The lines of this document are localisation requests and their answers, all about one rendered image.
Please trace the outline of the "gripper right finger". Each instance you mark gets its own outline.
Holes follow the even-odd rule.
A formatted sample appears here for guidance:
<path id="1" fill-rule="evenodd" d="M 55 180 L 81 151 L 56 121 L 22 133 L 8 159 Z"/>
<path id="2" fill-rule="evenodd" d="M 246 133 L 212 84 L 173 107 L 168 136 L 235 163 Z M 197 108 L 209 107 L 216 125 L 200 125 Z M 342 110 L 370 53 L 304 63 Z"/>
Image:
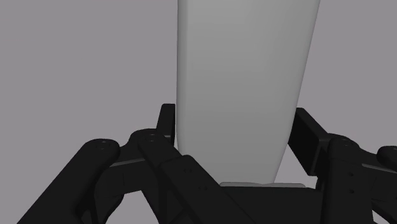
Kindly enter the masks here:
<path id="1" fill-rule="evenodd" d="M 397 146 L 376 153 L 325 131 L 297 108 L 288 145 L 323 195 L 320 224 L 376 224 L 377 213 L 397 224 Z"/>

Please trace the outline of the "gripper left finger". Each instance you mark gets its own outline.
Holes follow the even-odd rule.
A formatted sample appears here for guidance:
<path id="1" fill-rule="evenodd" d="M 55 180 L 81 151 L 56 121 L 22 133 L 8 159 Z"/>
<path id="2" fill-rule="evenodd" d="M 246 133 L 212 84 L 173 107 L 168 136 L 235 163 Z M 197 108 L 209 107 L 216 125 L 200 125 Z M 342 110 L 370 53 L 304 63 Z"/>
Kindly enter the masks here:
<path id="1" fill-rule="evenodd" d="M 191 156 L 174 147 L 173 104 L 157 127 L 85 143 L 17 224 L 106 224 L 127 193 L 142 191 L 159 224 L 255 224 Z"/>

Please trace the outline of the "white rounded oblong object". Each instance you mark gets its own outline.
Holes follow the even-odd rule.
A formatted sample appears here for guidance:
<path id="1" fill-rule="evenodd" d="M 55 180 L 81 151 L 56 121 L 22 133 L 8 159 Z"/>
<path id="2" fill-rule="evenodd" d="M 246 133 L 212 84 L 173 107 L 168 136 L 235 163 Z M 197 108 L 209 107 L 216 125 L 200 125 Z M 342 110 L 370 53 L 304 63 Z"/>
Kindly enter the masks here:
<path id="1" fill-rule="evenodd" d="M 321 0 L 178 0 L 176 139 L 219 183 L 281 165 Z"/>

